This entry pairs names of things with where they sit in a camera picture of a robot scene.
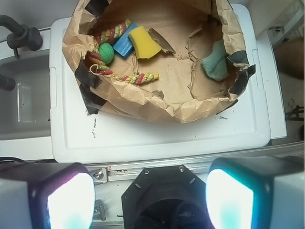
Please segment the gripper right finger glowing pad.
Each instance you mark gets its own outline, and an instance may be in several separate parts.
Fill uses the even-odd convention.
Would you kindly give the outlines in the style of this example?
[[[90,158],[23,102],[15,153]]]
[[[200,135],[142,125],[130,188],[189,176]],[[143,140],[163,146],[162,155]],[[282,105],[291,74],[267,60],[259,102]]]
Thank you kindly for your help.
[[[205,194],[216,229],[303,229],[305,160],[219,157],[210,166]]]

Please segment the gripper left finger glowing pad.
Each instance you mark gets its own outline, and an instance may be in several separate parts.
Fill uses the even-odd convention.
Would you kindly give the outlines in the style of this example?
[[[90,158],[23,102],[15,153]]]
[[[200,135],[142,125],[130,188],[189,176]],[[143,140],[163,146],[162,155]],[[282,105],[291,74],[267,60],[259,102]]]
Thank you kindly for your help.
[[[95,187],[81,163],[2,163],[2,229],[88,229]]]

